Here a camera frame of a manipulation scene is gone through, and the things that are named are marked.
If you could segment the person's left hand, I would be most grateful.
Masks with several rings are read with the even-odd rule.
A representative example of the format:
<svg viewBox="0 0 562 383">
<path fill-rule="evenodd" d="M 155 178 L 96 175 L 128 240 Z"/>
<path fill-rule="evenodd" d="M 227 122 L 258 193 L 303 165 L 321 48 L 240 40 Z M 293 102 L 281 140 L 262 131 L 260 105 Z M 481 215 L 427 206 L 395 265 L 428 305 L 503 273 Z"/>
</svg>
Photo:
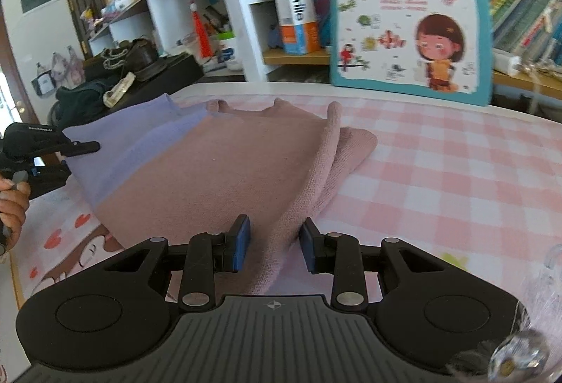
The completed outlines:
<svg viewBox="0 0 562 383">
<path fill-rule="evenodd" d="M 6 237 L 6 251 L 9 252 L 19 241 L 26 213 L 30 208 L 31 188 L 28 183 L 14 183 L 1 179 L 0 212 L 1 222 L 11 233 Z"/>
</svg>

